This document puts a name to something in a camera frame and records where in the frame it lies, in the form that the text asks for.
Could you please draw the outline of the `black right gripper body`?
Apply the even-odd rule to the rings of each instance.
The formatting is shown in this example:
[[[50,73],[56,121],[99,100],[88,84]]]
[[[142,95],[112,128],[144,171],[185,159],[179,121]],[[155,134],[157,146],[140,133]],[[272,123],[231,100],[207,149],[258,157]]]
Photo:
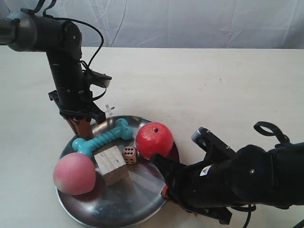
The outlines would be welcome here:
[[[232,202],[232,196],[221,167],[211,165],[207,174],[201,175],[208,165],[205,161],[184,165],[155,154],[150,162],[163,176],[167,186],[163,196],[189,213],[216,219],[222,225],[230,223],[232,213],[227,207]]]

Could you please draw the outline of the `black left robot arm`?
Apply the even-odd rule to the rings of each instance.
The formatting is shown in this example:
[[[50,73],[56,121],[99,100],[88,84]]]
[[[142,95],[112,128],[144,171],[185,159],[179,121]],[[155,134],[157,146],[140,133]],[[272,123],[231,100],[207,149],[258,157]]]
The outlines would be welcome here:
[[[94,103],[90,85],[107,88],[112,79],[81,61],[82,34],[72,19],[36,16],[28,9],[0,19],[0,43],[18,52],[45,52],[56,89],[48,94],[75,134],[90,136],[91,120],[105,113]]]

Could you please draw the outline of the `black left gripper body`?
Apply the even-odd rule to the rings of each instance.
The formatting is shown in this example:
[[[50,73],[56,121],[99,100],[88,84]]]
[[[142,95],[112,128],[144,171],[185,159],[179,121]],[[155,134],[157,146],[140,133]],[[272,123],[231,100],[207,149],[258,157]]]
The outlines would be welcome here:
[[[54,101],[59,109],[59,113],[63,117],[79,117],[94,119],[101,124],[105,121],[105,112],[103,112],[94,102],[78,102],[72,98],[72,104],[61,104],[57,91],[54,90],[48,93],[49,99]]]

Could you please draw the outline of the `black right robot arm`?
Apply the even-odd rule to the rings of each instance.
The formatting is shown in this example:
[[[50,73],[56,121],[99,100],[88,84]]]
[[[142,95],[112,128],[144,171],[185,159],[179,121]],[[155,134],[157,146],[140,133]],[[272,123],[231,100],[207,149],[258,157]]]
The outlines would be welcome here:
[[[247,145],[224,161],[205,159],[185,165],[159,154],[151,163],[166,184],[162,196],[185,211],[230,223],[231,208],[253,209],[256,204],[288,209],[304,203],[304,153],[288,147],[268,152]]]

